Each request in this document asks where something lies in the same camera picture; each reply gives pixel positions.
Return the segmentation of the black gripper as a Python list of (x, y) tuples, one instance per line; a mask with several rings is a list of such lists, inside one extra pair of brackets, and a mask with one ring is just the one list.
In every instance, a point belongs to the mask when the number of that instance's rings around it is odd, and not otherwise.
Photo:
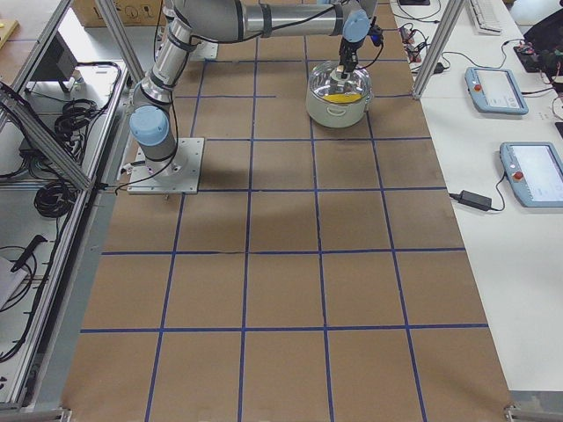
[(355, 71), (355, 66), (358, 65), (357, 51), (362, 47), (364, 41), (369, 38), (375, 47), (380, 47), (376, 57), (369, 63), (369, 66), (374, 64), (384, 50), (384, 36), (383, 30), (379, 25), (374, 25), (368, 33), (358, 41), (349, 41), (342, 37), (340, 42), (340, 63), (338, 71), (340, 77), (351, 76)]

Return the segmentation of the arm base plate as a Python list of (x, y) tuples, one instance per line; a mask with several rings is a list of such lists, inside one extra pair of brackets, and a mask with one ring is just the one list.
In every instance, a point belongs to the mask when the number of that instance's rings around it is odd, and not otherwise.
[(172, 163), (146, 161), (137, 148), (136, 160), (144, 164), (132, 170), (127, 191), (131, 194), (197, 194), (201, 174), (204, 138), (180, 138)]
[(215, 61), (218, 56), (219, 46), (216, 43), (202, 41), (196, 49), (189, 55), (191, 62)]

